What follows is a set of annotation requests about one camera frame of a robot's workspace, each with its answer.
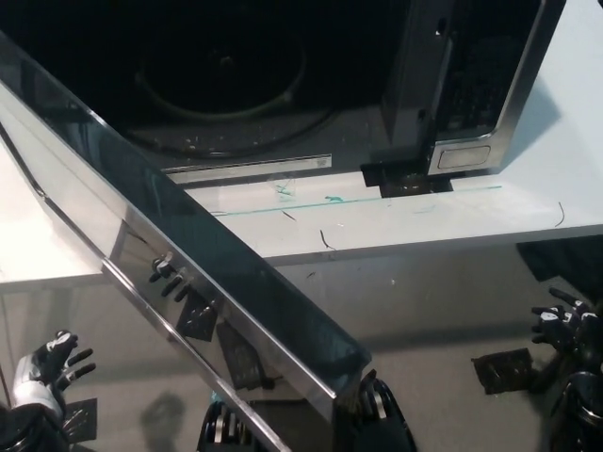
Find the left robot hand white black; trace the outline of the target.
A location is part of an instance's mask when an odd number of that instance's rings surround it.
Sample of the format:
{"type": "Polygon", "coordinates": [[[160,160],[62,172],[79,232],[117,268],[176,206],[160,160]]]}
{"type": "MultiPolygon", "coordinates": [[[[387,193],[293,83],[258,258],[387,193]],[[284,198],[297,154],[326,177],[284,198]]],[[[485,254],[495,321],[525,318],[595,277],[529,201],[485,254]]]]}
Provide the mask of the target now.
{"type": "Polygon", "coordinates": [[[65,415],[65,390],[96,369],[96,363],[83,363],[93,350],[73,354],[78,336],[58,331],[53,339],[23,356],[17,364],[12,384],[14,405],[42,405],[55,417],[65,415]]]}

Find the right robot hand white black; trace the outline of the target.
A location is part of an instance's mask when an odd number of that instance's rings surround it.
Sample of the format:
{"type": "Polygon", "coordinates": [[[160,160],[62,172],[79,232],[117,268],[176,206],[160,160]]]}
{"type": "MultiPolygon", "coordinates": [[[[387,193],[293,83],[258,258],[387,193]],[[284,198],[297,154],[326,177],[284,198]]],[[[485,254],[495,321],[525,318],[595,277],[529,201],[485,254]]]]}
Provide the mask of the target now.
{"type": "Polygon", "coordinates": [[[536,324],[531,328],[534,344],[547,344],[571,355],[584,365],[602,364],[602,317],[585,301],[556,287],[549,294],[564,305],[533,307],[536,324]]]}

